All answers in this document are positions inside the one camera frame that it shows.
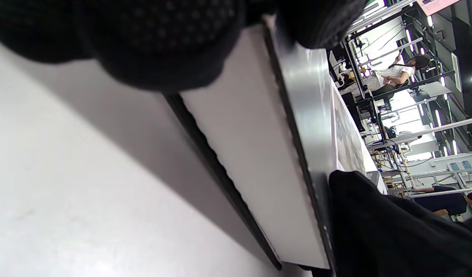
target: dark blue shirt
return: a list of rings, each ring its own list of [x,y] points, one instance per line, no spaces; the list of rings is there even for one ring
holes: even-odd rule
[[[455,190],[442,186],[433,188],[434,192]],[[467,202],[461,193],[415,198],[415,202],[431,212],[446,209],[450,215],[456,215],[467,211]]]

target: black pants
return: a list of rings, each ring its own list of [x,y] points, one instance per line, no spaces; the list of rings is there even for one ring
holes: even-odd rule
[[[382,86],[381,88],[379,88],[379,89],[377,89],[377,90],[375,90],[375,91],[372,91],[372,93],[373,93],[373,96],[376,97],[376,96],[378,96],[378,95],[380,95],[380,94],[383,94],[383,93],[388,92],[388,91],[392,91],[392,90],[394,90],[394,89],[395,89],[395,87],[392,86],[391,84],[385,84],[385,85]]]

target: metal edge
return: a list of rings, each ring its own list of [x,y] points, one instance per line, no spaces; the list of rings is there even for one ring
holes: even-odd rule
[[[223,191],[226,198],[229,200],[231,205],[233,205],[239,217],[250,230],[253,237],[260,245],[273,266],[277,270],[282,270],[282,264],[275,256],[272,247],[266,240],[264,233],[250,212],[248,205],[245,203],[243,197],[241,197],[241,194],[234,186],[233,180],[231,180],[226,172],[226,169],[219,162],[217,153],[210,147],[205,134],[198,128],[196,119],[186,108],[183,98],[180,95],[174,94],[165,95],[165,99],[182,124],[185,131],[188,133],[189,137],[191,137],[198,151],[201,153],[204,164],[217,179],[217,184]]]
[[[329,262],[329,266],[331,270],[333,272],[336,272],[336,261],[335,261],[333,250],[332,250],[331,232],[329,231],[329,228],[325,227],[325,224],[324,224],[325,221],[327,222],[329,221],[327,220],[329,216],[324,215],[324,213],[327,211],[320,209],[320,204],[318,203],[317,191],[315,187],[313,186],[313,178],[311,177],[311,173],[308,170],[309,168],[308,161],[306,160],[305,151],[301,143],[301,137],[299,135],[296,118],[294,117],[294,112],[292,109],[291,101],[289,99],[288,91],[287,91],[286,84],[284,81],[284,75],[281,70],[279,58],[273,44],[272,33],[266,24],[264,24],[264,41],[266,44],[268,54],[270,56],[272,70],[275,74],[275,79],[279,87],[280,98],[282,100],[282,104],[284,106],[284,110],[287,115],[287,123],[289,125],[289,129],[291,130],[291,134],[293,137],[293,144],[294,144],[294,147],[296,148],[296,152],[299,159],[299,165],[303,173],[304,182],[306,184],[306,188],[308,190],[308,195],[311,200],[313,212],[315,214],[318,228],[320,230],[320,235],[321,235],[323,246],[327,255],[327,260]],[[330,191],[328,188],[325,188],[325,194],[326,196],[324,197],[324,195],[322,195],[320,199],[331,198]],[[322,203],[322,205],[330,207],[329,202],[327,200],[325,200]]]

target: white wall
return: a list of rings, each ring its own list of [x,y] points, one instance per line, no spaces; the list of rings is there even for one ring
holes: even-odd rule
[[[0,277],[279,273],[159,95],[0,46]]]

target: black cloth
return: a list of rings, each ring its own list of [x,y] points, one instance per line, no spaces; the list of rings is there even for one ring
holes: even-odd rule
[[[0,41],[41,63],[95,58],[149,91],[209,86],[246,25],[278,10],[310,48],[339,42],[366,0],[0,0]]]
[[[333,172],[338,277],[472,277],[472,232],[411,200],[385,196],[358,172]]]
[[[384,86],[382,86],[381,88],[375,90],[375,91],[371,91],[371,93],[373,93],[373,96],[378,96],[380,94],[383,94],[385,92],[388,92],[388,91],[392,91],[394,90],[395,87],[392,86],[391,84],[385,84]]]
[[[455,190],[443,186],[433,186],[433,188],[434,192]],[[414,198],[414,201],[431,212],[446,209],[450,215],[456,215],[467,211],[467,201],[461,193]]]
[[[364,11],[367,0],[278,0],[289,34],[309,49],[333,49]]]

